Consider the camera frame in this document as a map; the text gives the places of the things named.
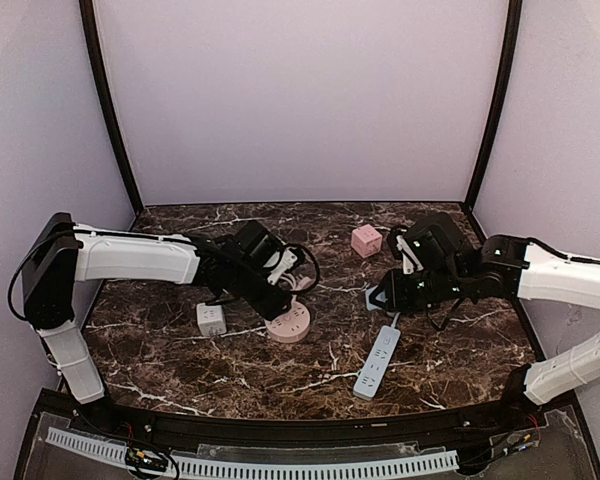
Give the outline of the round pink power strip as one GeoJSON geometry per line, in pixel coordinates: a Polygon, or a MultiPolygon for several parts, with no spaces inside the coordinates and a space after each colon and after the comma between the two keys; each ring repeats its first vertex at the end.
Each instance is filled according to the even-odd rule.
{"type": "Polygon", "coordinates": [[[303,340],[309,333],[311,315],[308,308],[296,298],[292,299],[288,312],[272,321],[266,321],[266,329],[271,340],[292,344],[303,340]]]}

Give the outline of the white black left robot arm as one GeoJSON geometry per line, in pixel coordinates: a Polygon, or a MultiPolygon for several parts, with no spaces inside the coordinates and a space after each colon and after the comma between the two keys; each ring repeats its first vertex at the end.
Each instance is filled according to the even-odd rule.
{"type": "Polygon", "coordinates": [[[11,313],[39,335],[45,351],[81,405],[106,397],[107,388],[76,324],[73,291],[91,280],[152,280],[208,289],[214,303],[223,294],[245,301],[261,318],[273,321],[292,301],[319,283],[291,290],[279,280],[305,261],[317,259],[303,245],[286,243],[256,220],[237,233],[154,235],[99,230],[54,214],[16,268],[7,287],[22,286],[23,309],[11,313]]]}

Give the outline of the blue power strip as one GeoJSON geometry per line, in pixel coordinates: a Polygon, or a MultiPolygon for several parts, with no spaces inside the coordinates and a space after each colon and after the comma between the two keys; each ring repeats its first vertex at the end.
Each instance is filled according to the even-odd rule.
{"type": "Polygon", "coordinates": [[[392,326],[384,325],[375,339],[371,351],[353,386],[353,395],[372,400],[382,382],[401,333],[392,326]]]}

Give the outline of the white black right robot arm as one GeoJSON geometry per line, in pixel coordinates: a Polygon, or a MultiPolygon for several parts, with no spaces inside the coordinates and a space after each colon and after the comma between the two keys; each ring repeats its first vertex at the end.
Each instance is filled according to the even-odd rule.
{"type": "MultiPolygon", "coordinates": [[[[415,314],[451,301],[546,300],[600,310],[600,259],[561,252],[539,239],[494,235],[475,248],[451,216],[429,215],[391,228],[401,267],[369,293],[388,313],[415,314]]],[[[600,332],[571,349],[512,371],[501,401],[534,410],[600,378],[600,332]]]]}

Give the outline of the small circuit board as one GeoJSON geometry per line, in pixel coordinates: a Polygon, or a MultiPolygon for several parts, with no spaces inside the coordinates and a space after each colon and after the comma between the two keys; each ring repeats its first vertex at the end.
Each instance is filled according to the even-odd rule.
{"type": "Polygon", "coordinates": [[[164,456],[135,447],[126,449],[124,463],[132,470],[143,474],[165,473],[169,466],[169,461],[164,456]]]}

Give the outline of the pink cube socket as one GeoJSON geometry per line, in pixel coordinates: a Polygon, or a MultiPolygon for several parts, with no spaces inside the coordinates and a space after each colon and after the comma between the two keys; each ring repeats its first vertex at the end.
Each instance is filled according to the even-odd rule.
{"type": "Polygon", "coordinates": [[[362,258],[380,252],[383,237],[373,226],[366,224],[352,231],[351,247],[362,258]]]}

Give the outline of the black front rail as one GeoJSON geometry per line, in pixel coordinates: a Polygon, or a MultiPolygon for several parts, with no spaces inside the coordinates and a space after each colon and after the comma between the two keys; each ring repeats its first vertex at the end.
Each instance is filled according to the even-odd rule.
{"type": "Polygon", "coordinates": [[[506,433],[548,425],[542,413],[504,412],[495,402],[405,416],[354,420],[231,420],[162,413],[115,406],[100,416],[79,417],[87,411],[63,398],[54,410],[72,426],[89,422],[115,431],[129,424],[133,437],[173,450],[193,450],[201,444],[241,447],[311,448],[349,447],[387,443],[414,443],[419,447],[473,447],[506,433]]]}

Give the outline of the small blue plug adapter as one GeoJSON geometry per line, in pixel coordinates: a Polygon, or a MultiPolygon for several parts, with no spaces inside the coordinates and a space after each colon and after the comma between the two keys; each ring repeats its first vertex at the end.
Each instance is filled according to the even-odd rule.
{"type": "Polygon", "coordinates": [[[376,286],[370,287],[365,290],[365,304],[366,309],[370,312],[381,311],[384,309],[386,303],[386,294],[384,291],[380,291],[375,294],[376,286]]]}

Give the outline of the white cube socket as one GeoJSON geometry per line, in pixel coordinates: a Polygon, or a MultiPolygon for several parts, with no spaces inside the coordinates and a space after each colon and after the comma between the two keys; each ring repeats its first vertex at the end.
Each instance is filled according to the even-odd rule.
{"type": "Polygon", "coordinates": [[[203,337],[223,335],[227,332],[224,311],[221,305],[196,305],[196,321],[203,337]]]}

